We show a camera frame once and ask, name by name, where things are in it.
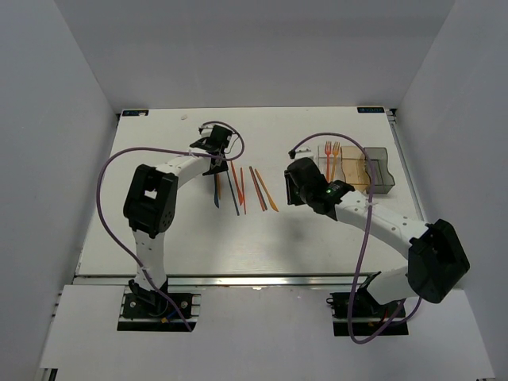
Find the teal plastic knife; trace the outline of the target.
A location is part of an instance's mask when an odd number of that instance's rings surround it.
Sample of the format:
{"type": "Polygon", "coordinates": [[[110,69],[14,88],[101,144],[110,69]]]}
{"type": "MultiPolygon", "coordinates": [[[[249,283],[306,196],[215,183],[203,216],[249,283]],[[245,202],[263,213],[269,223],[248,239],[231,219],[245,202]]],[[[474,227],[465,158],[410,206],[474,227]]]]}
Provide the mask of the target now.
{"type": "Polygon", "coordinates": [[[219,174],[214,175],[214,205],[219,209],[220,208],[220,177],[219,174]]]}

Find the red-orange plastic knife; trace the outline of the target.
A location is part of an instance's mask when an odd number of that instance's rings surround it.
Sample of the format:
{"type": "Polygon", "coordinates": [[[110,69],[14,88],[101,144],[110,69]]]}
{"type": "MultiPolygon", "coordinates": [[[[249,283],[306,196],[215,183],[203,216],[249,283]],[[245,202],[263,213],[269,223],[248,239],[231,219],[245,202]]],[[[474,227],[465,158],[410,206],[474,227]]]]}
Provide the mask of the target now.
{"type": "Polygon", "coordinates": [[[236,189],[237,189],[237,197],[238,197],[239,203],[242,204],[243,203],[243,194],[242,194],[242,191],[241,191],[240,183],[238,181],[237,172],[236,172],[236,169],[235,169],[233,161],[230,162],[230,166],[231,166],[232,173],[233,173],[234,183],[235,183],[235,186],[236,186],[236,189]]]}

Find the yellow plastic knife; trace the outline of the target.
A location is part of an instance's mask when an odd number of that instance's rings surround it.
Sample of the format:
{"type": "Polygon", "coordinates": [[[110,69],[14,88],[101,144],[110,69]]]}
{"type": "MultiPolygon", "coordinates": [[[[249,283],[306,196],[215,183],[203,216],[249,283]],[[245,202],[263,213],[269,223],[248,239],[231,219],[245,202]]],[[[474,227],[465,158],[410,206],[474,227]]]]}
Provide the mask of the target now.
{"type": "Polygon", "coordinates": [[[266,195],[267,195],[267,199],[268,199],[268,202],[269,202],[269,204],[270,204],[271,208],[272,208],[275,212],[279,212],[279,208],[278,208],[278,207],[277,207],[277,205],[275,204],[275,201],[274,201],[273,197],[271,196],[271,194],[270,194],[270,192],[269,192],[269,190],[268,190],[268,188],[267,188],[267,186],[266,186],[266,184],[265,184],[265,182],[264,182],[264,180],[263,180],[263,178],[262,178],[261,174],[259,173],[259,171],[258,171],[257,169],[254,169],[254,172],[255,172],[255,174],[256,174],[256,176],[257,176],[258,180],[260,181],[260,184],[261,184],[261,186],[262,186],[262,188],[263,188],[264,192],[265,192],[265,193],[266,193],[266,195]]]}

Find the red-orange plastic fork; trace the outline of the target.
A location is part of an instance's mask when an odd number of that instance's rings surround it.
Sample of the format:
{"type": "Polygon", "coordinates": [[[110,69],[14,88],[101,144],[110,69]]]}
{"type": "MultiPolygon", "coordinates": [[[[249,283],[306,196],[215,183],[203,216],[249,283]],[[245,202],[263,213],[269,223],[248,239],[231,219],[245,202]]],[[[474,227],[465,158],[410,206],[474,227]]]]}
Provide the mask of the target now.
{"type": "Polygon", "coordinates": [[[326,157],[326,181],[329,182],[331,180],[331,172],[330,172],[330,168],[331,168],[331,155],[332,155],[332,142],[330,140],[326,141],[325,142],[325,147],[324,147],[324,153],[325,153],[325,157],[326,157]]]}

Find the yellow plastic fork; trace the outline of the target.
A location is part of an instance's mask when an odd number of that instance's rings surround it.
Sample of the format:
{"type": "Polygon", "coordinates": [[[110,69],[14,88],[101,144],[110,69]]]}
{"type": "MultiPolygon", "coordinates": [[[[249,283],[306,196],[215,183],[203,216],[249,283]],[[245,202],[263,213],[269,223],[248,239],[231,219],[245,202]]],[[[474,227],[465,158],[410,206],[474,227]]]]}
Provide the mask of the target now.
{"type": "Polygon", "coordinates": [[[332,150],[333,164],[332,164],[332,171],[331,171],[331,180],[334,180],[334,178],[335,178],[339,153],[340,153],[340,142],[335,141],[333,144],[333,150],[332,150]]]}

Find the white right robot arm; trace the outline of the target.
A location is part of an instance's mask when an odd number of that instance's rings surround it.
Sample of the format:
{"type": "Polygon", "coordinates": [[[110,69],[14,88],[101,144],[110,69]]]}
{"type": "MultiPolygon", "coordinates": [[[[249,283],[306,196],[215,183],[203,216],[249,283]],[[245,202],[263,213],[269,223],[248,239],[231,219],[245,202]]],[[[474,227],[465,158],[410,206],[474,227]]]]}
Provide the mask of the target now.
{"type": "Polygon", "coordinates": [[[307,205],[316,214],[362,229],[406,260],[406,265],[377,271],[360,284],[353,303],[367,316],[410,297],[438,304],[471,268],[455,229],[445,220],[411,220],[370,202],[345,182],[327,182],[309,157],[294,160],[284,176],[289,204],[307,205]]]}

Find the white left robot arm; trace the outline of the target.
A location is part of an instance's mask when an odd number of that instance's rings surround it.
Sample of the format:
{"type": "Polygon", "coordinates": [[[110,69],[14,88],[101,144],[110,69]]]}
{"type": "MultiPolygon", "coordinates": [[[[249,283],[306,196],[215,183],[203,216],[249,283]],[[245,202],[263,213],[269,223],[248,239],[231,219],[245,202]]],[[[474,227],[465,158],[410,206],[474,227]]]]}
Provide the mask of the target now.
{"type": "Polygon", "coordinates": [[[200,137],[189,150],[156,166],[141,164],[134,172],[123,207],[133,231],[136,256],[141,261],[129,281],[130,290],[141,296],[140,307],[152,317],[167,309],[164,269],[164,236],[175,218],[179,188],[201,175],[215,175],[228,169],[225,150],[233,131],[223,124],[199,129],[200,137]]]}

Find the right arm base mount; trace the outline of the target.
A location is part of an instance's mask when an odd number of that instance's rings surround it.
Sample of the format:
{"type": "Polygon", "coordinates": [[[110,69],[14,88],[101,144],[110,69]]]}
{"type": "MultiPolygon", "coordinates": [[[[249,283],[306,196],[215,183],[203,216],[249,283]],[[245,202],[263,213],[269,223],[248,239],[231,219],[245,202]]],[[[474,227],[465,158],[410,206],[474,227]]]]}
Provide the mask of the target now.
{"type": "MultiPolygon", "coordinates": [[[[335,337],[348,337],[348,292],[331,293],[326,303],[331,308],[333,334],[335,337]]],[[[370,307],[355,301],[352,308],[352,331],[355,336],[369,337],[380,328],[395,312],[398,302],[391,302],[381,307],[370,307]]],[[[402,308],[395,319],[381,332],[380,336],[407,336],[409,329],[406,322],[406,311],[402,308]]]]}

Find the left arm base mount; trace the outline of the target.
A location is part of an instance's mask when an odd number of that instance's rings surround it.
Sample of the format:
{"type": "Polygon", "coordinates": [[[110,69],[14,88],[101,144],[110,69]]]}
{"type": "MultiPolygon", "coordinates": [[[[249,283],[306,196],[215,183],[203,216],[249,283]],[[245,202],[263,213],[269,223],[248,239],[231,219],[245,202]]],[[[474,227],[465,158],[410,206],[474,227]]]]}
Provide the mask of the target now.
{"type": "Polygon", "coordinates": [[[175,307],[166,299],[160,306],[152,306],[137,298],[133,292],[125,291],[117,331],[120,332],[156,332],[190,333],[197,325],[202,296],[193,293],[170,293],[190,329],[187,328],[175,307]]]}

